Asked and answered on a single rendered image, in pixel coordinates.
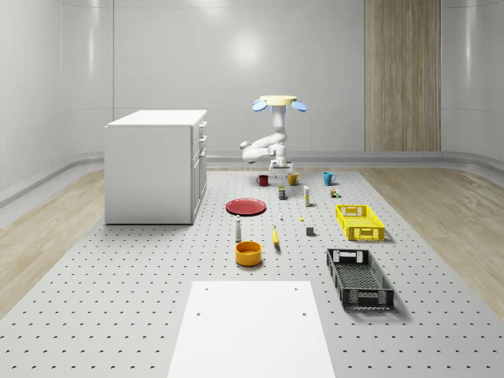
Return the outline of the red plate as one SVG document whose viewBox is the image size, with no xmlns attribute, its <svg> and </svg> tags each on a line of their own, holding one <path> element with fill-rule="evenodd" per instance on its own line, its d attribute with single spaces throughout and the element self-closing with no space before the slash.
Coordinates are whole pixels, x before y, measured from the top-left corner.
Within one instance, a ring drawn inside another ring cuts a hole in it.
<svg viewBox="0 0 504 378">
<path fill-rule="evenodd" d="M 266 211 L 266 204 L 255 198 L 237 198 L 226 204 L 229 213 L 240 216 L 254 216 Z"/>
</svg>

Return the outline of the yellow bowl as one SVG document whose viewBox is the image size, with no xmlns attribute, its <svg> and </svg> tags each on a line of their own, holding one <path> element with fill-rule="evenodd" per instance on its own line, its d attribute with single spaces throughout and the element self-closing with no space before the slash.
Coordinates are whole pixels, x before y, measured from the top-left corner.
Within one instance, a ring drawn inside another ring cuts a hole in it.
<svg viewBox="0 0 504 378">
<path fill-rule="evenodd" d="M 262 261 L 261 245 L 254 241 L 242 241 L 235 245 L 235 261 L 242 266 L 255 266 Z"/>
</svg>

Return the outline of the yellow basket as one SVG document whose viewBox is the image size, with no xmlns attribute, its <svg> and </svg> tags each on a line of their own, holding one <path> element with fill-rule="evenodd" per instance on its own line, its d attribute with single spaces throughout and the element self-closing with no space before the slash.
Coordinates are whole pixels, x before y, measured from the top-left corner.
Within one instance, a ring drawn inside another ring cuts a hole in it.
<svg viewBox="0 0 504 378">
<path fill-rule="evenodd" d="M 335 217 L 349 240 L 384 240 L 384 224 L 367 205 L 336 205 Z"/>
</svg>

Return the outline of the white cabinet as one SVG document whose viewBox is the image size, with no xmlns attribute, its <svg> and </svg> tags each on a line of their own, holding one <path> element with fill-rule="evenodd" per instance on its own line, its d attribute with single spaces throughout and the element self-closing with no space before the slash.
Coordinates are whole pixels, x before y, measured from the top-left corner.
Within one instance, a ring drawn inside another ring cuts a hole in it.
<svg viewBox="0 0 504 378">
<path fill-rule="evenodd" d="M 139 110 L 105 136 L 107 224 L 193 224 L 206 190 L 204 109 Z"/>
</svg>

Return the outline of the dark grey basket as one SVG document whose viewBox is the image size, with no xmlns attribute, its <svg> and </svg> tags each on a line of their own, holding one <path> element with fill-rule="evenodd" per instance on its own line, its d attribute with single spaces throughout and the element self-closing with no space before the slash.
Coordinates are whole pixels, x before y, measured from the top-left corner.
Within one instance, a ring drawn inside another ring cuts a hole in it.
<svg viewBox="0 0 504 378">
<path fill-rule="evenodd" d="M 326 263 L 343 306 L 390 309 L 394 288 L 368 250 L 328 248 Z"/>
</svg>

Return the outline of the white board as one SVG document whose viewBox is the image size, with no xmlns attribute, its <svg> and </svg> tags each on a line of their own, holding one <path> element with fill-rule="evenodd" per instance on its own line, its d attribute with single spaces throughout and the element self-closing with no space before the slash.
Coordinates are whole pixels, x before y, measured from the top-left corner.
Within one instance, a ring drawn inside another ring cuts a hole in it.
<svg viewBox="0 0 504 378">
<path fill-rule="evenodd" d="M 335 378 L 308 281 L 195 281 L 168 378 Z"/>
</svg>

